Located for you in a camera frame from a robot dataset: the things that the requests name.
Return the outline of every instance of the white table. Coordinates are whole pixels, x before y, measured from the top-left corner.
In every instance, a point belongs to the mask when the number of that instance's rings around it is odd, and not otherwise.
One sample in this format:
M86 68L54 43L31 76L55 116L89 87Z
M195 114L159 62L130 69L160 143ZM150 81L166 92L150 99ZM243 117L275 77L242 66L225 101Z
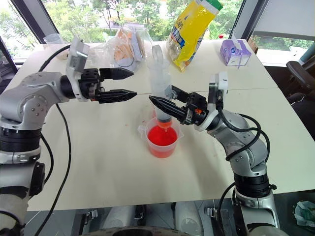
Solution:
M315 142L257 57L252 55L248 65L239 70L226 67L218 55L220 43L203 41L184 73L170 66L173 84L187 91L204 91L200 94L207 97L209 75L228 71L224 108L254 117L268 134L268 176L278 187L275 193L314 189ZM38 70L48 57L46 51L31 55L9 88ZM65 61L53 60L47 70L64 73L64 67ZM129 79L105 81L107 89L143 93L129 101L98 104L71 100L61 104L70 128L72 163L56 209L215 199L233 182L221 145L193 126L181 126L185 136L169 158L158 159L149 153L137 132L137 127L152 117L147 73L143 65ZM53 150L55 168L44 190L30 200L28 210L51 207L67 166L65 128L55 107L46 117L43 134ZM44 146L40 161L49 169Z

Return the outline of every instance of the robotic arm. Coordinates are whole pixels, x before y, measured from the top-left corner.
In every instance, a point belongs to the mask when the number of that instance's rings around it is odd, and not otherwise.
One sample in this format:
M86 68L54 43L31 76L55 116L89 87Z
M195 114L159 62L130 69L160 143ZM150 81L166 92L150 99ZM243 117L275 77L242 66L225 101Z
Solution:
M208 102L196 92L186 93L172 86L173 99L186 104L181 108L164 98L149 98L154 105L177 118L181 124L194 124L198 131L207 130L224 147L226 159L234 172L234 218L238 234L255 235L255 232L261 232L262 227L264 230L278 231L276 228L279 227L279 221L271 191L275 186L269 184L267 176L269 150L251 130L258 130L259 134L263 131L258 122L258 128L249 128L244 117L250 117L223 110L227 84L226 72L211 76Z
M0 235L23 235L28 200L43 189L45 165L38 162L39 140L52 105L77 98L99 103L121 102L137 93L105 91L105 79L124 79L133 73L122 68L84 69L89 48L74 39L66 75L37 72L0 96Z

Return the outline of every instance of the yellow bag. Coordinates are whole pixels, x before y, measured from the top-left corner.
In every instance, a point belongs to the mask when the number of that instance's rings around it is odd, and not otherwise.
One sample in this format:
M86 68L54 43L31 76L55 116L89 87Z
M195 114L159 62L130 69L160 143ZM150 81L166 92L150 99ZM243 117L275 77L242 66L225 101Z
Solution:
M167 47L170 57L181 71L193 59L208 24L221 9L218 0L193 0L177 18Z

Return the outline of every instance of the measuring cup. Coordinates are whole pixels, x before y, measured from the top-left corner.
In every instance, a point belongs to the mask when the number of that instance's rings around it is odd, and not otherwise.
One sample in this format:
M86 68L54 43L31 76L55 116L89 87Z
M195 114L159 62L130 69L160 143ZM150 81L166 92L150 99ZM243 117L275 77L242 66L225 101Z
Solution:
M138 126L138 132L141 134L141 137L143 139L145 139L148 142L149 145L149 151L152 155L158 157L158 158L167 158L169 157L175 150L177 141L182 138L184 135L181 132L181 129L179 127L179 124L175 121L172 122L171 127L175 130L176 134L177 134L177 139L175 142L173 142L170 145L167 146L159 146L156 145L154 143L152 143L149 138L148 138L148 134L150 132L150 130L158 125L158 120L157 118L152 118L146 126L140 125Z

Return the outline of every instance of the purple tissue box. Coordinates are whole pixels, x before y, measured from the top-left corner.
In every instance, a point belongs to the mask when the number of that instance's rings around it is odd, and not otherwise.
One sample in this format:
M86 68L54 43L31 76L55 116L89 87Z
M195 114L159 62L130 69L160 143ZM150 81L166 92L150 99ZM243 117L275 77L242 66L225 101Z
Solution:
M246 65L252 55L251 52L247 50L242 40L237 41L241 44L242 50L238 50L235 47L232 39L226 39L222 42L220 53L227 66Z

